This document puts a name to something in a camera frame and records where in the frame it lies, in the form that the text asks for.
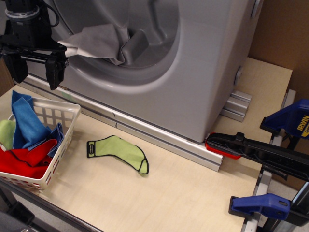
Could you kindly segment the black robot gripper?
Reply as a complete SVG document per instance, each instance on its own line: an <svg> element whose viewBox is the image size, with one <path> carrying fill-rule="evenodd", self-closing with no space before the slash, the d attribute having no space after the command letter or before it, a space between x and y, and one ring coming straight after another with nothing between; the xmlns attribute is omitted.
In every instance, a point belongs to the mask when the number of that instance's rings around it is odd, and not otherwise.
<svg viewBox="0 0 309 232"><path fill-rule="evenodd" d="M46 78L51 90L57 89L64 80L69 64L66 47L53 40L51 27L41 16L24 21L8 20L5 34L0 36L0 47L8 53L4 61L17 83L28 76L27 62L21 56L46 61Z"/></svg>

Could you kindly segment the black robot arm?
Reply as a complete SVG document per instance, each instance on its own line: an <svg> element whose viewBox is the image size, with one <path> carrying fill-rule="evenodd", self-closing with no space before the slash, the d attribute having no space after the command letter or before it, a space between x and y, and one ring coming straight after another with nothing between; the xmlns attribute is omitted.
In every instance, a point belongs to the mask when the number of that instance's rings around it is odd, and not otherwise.
<svg viewBox="0 0 309 232"><path fill-rule="evenodd" d="M64 79L68 64L66 46L52 38L49 11L43 0L7 0L5 33L0 37L0 54L14 81L21 83L28 76L27 62L45 65L50 89L57 89Z"/></svg>

